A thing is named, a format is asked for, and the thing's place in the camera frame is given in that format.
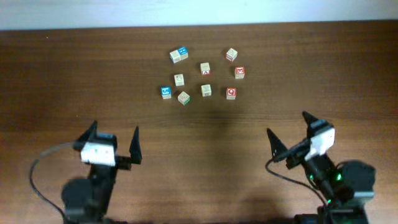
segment wood grain surface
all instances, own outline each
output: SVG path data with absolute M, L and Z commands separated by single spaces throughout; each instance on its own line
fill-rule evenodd
M 181 46 L 189 58 L 173 64 L 169 52 Z M 233 63 L 224 58 L 230 47 Z M 243 80 L 234 79 L 237 65 L 246 67 Z M 335 125 L 335 162 L 377 169 L 369 220 L 396 223 L 397 72 L 397 21 L 0 32 L 0 223 L 62 222 L 30 189 L 29 166 L 94 119 L 117 135 L 122 155 L 135 125 L 141 131 L 142 165 L 119 172 L 110 218 L 213 223 L 315 213 L 314 194 L 264 169 L 266 128 L 292 146 L 305 137 L 303 110 Z M 185 86 L 176 88 L 178 73 Z M 211 97 L 201 96 L 203 84 Z M 171 100 L 162 86 L 172 87 Z M 234 101 L 225 99 L 229 86 Z M 177 101 L 181 91 L 191 96 L 187 106 Z M 271 168 L 305 181 L 301 167 Z M 62 205 L 63 184 L 88 169 L 66 149 L 43 160 L 34 178 Z

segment cable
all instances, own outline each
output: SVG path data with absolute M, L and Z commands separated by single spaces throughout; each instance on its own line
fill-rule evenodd
M 59 144 L 58 146 L 53 146 L 53 147 L 41 152 L 40 157 L 32 163 L 32 165 L 30 167 L 30 171 L 29 171 L 29 183 L 30 183 L 30 186 L 32 187 L 33 191 L 37 194 L 37 196 L 39 196 L 39 198 L 41 198 L 44 202 L 47 202 L 48 204 L 50 204 L 53 208 L 55 208 L 61 214 L 64 223 L 66 223 L 66 222 L 70 223 L 70 221 L 68 220 L 68 218 L 66 217 L 66 215 L 64 214 L 64 212 L 62 211 L 62 209 L 60 207 L 58 207 L 56 204 L 54 204 L 48 198 L 44 197 L 44 195 L 42 195 L 42 193 L 40 193 L 40 191 L 37 189 L 37 187 L 35 186 L 35 184 L 33 182 L 33 171 L 41 159 L 44 159 L 45 157 L 65 148 L 65 147 L 71 146 L 72 144 L 73 144 L 73 142 Z
M 323 206 L 324 206 L 325 208 L 327 207 L 326 202 L 325 202 L 325 200 L 322 198 L 322 196 L 321 196 L 315 189 L 313 189 L 311 186 L 309 186 L 308 184 L 304 184 L 303 182 L 290 179 L 290 178 L 288 178 L 288 177 L 285 177 L 285 176 L 283 176 L 283 175 L 277 174 L 277 173 L 275 173 L 274 171 L 270 170 L 268 167 L 269 167 L 269 164 L 271 164 L 271 162 L 273 162 L 272 159 L 270 159 L 270 160 L 267 162 L 267 164 L 266 164 L 266 170 L 268 171 L 268 173 L 270 173 L 270 174 L 272 174 L 272 175 L 274 175 L 274 176 L 276 176 L 276 177 L 279 177 L 279 178 L 281 178 L 281 179 L 287 180 L 287 181 L 292 182 L 292 183 L 295 183 L 295 184 L 299 184 L 299 185 L 301 185 L 301 186 L 303 186 L 303 187 L 306 187 L 306 188 L 310 189 L 310 190 L 311 190 L 313 193 L 315 193 L 315 194 L 318 196 L 318 198 L 322 201 Z

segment wooden table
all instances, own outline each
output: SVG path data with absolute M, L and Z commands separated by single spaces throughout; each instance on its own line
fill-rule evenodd
M 169 52 L 181 46 L 189 58 L 173 64 Z M 224 58 L 230 47 L 233 63 Z M 234 79 L 236 65 L 246 67 L 244 80 Z M 303 110 L 335 125 L 335 162 L 376 167 L 369 219 L 396 223 L 397 72 L 397 21 L 0 32 L 0 223 L 62 222 L 33 194 L 27 172 L 40 151 L 76 139 L 94 119 L 117 135 L 122 155 L 135 125 L 141 130 L 142 165 L 119 173 L 110 218 L 211 223 L 315 213 L 314 194 L 264 169 L 266 128 L 292 146 L 305 137 Z M 178 73 L 185 86 L 176 88 Z M 203 84 L 211 97 L 202 98 Z M 171 100 L 162 86 L 172 87 Z M 225 99 L 229 86 L 238 89 L 234 101 Z M 187 106 L 180 91 L 191 96 Z M 272 168 L 305 181 L 301 167 Z M 63 184 L 88 169 L 66 149 L 34 178 L 62 205 Z

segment white wall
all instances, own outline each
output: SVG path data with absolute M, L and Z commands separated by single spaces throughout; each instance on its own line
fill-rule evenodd
M 0 30 L 398 19 L 398 0 L 0 0 Z

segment background wall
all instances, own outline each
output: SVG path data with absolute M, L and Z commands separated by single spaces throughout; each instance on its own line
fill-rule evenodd
M 0 29 L 398 19 L 398 0 L 0 0 Z

